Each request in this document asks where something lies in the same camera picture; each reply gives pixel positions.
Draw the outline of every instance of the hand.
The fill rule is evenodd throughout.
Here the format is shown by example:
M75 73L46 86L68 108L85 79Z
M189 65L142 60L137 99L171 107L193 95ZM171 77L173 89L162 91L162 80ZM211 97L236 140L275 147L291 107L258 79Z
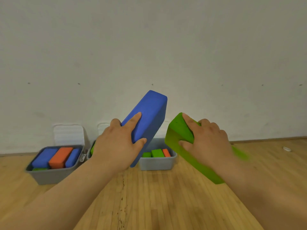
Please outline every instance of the hand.
M207 119L199 121L199 126L188 115L182 114L183 119L194 134L194 143L179 141L179 144L194 156L199 163L215 170L222 163L233 157L232 148L228 136L224 130L220 130L216 123L210 123Z
M121 126L118 119L113 119L97 138L91 160L107 163L116 173L127 169L147 142L146 138L134 144L131 140L131 132L141 116L141 112L137 113L125 126Z

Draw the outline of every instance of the green block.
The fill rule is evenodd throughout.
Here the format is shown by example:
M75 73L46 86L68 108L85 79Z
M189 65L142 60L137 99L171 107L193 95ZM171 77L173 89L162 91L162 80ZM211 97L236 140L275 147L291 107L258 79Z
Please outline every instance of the green block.
M208 179L215 184L224 183L224 181L209 167L199 163L188 151L184 150L178 142L184 140L190 143L194 143L194 135L190 128L185 123L182 117L182 113L179 113L169 124L169 127L165 136L165 144L172 150L182 156L187 162L189 162L194 168L200 171ZM235 147L232 147L234 154L241 159L248 159L248 156Z
M151 157L151 152L144 152L142 157Z
M165 157L162 149L155 149L151 151L153 157Z
M33 168L32 171L37 171L37 170L48 170L47 168Z
M91 148L91 154L93 155L93 151L94 151L94 146L95 144L93 145L93 147Z

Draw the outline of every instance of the person's right arm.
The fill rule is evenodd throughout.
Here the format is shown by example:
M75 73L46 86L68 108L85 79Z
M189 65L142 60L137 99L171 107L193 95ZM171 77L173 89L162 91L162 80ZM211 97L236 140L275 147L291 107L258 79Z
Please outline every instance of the person's right arm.
M180 141L200 163L212 168L238 196L265 230L307 229L307 197L299 197L260 174L232 152L228 136L206 119L197 125L182 115L194 134L194 143Z

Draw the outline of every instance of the forearm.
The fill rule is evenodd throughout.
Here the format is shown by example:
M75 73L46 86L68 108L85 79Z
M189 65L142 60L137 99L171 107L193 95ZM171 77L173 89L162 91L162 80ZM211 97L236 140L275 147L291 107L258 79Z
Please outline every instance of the forearm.
M265 230L307 229L306 199L278 186L249 162L228 160L216 172Z
M89 160L62 182L0 223L0 228L73 229L114 174L110 166L98 165Z

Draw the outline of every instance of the person's left arm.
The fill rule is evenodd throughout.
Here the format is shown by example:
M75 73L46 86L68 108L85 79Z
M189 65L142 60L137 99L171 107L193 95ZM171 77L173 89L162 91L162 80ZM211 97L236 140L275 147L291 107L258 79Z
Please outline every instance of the person's left arm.
M95 143L90 160L32 203L0 223L3 230L73 229L100 191L118 172L125 170L146 143L131 141L131 132L141 117L136 114L125 126L111 121Z

